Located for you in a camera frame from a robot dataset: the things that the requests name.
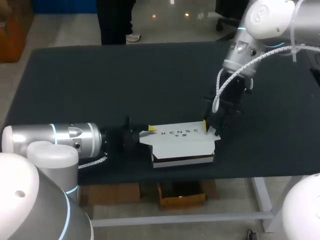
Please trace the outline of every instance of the brown cardboard box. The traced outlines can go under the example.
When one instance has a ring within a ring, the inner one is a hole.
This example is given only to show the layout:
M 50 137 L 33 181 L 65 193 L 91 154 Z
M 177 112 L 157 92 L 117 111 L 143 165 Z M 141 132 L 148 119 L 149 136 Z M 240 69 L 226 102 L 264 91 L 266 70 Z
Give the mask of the brown cardboard box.
M 32 0 L 11 0 L 11 8 L 16 21 L 21 25 L 25 36 L 27 36 L 35 18 Z
M 137 203 L 139 201 L 140 187 L 138 183 L 81 187 L 81 206 Z
M 207 199 L 219 199 L 217 185 L 214 179 L 201 180 L 200 184 Z
M 0 0 L 0 16 L 6 17 L 11 13 L 11 11 L 8 0 Z
M 197 208 L 206 198 L 219 198 L 215 180 L 158 183 L 158 195 L 162 210 Z
M 34 19 L 31 0 L 11 0 L 10 4 L 12 12 L 0 15 L 0 63 L 14 63 L 20 59 Z

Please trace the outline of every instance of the chair wheel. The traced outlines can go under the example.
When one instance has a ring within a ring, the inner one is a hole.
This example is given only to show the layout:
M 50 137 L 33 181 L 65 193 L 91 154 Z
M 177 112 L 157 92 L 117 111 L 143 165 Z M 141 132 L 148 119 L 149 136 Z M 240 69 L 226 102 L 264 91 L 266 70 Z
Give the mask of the chair wheel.
M 221 23 L 221 22 L 218 22 L 218 23 L 216 24 L 216 26 L 215 26 L 215 30 L 216 30 L 217 32 L 221 32 L 223 29 L 224 29 L 224 26 L 222 25 L 222 23 Z

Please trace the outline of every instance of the white box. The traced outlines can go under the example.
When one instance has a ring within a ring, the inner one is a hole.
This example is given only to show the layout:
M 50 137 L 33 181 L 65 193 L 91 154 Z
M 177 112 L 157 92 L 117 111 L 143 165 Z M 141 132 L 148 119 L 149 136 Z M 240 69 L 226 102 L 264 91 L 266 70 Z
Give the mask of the white box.
M 140 143 L 151 146 L 154 168 L 212 163 L 216 130 L 206 132 L 204 121 L 157 125 L 156 131 L 140 133 Z

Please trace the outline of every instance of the blue wall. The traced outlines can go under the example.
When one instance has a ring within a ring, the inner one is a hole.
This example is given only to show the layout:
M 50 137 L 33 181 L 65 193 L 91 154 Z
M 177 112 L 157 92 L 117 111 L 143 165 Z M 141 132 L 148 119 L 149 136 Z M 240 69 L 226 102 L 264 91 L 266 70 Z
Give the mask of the blue wall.
M 36 14 L 97 12 L 96 0 L 33 0 L 33 10 Z

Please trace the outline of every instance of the white sneaker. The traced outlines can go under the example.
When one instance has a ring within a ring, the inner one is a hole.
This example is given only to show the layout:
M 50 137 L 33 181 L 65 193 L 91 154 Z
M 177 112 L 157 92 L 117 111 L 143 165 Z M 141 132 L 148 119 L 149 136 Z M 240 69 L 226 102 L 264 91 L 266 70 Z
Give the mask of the white sneaker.
M 127 42 L 129 43 L 135 43 L 135 42 L 138 42 L 141 38 L 141 34 L 140 33 L 132 33 L 132 34 L 128 34 L 128 35 L 125 35 L 125 39 Z

